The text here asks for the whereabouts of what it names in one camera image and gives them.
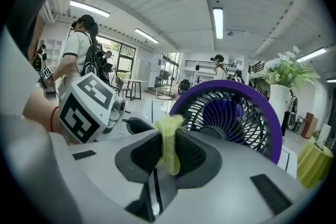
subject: ceiling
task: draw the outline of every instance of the ceiling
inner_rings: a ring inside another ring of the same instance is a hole
[[[59,20],[71,21],[89,12],[70,7],[70,0],[48,0]],[[76,0],[111,13],[91,15],[103,32],[124,37],[149,51],[209,52],[270,59],[300,47],[303,54],[326,47],[313,60],[318,72],[336,76],[333,25],[320,0]],[[213,7],[224,10],[224,38],[214,34]],[[159,41],[134,32],[139,28]]]

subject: chair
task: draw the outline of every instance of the chair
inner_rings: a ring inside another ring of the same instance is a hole
[[[117,84],[117,88],[120,89],[120,91],[122,91],[122,97],[124,97],[124,92],[126,92],[127,94],[127,91],[131,90],[130,88],[127,88],[127,86],[124,86],[125,82],[123,82],[122,79],[119,78],[118,76],[116,76],[116,84]]]

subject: white vase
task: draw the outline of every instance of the white vase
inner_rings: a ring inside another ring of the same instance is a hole
[[[269,103],[274,109],[276,115],[278,116],[278,120],[280,125],[282,125],[282,121],[284,120],[285,111],[287,109],[287,100],[290,89],[286,86],[271,84],[271,95],[269,97]]]

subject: flower arrangement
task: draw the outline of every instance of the flower arrangement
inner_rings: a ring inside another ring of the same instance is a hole
[[[297,62],[296,57],[300,50],[294,46],[293,52],[286,51],[265,63],[264,69],[252,74],[253,78],[263,78],[269,84],[283,85],[289,88],[299,89],[304,82],[310,82],[315,87],[315,81],[319,76],[316,71],[304,62]]]

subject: white t-shirt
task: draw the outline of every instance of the white t-shirt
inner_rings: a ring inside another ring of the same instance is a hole
[[[222,69],[221,67],[216,67],[215,69],[215,78],[214,79],[227,79],[227,69],[226,67],[223,67],[224,69]]]
[[[64,55],[74,55],[77,57],[76,65],[73,66],[68,76],[78,76],[85,63],[86,53],[92,44],[88,32],[73,32],[69,35],[64,48]]]

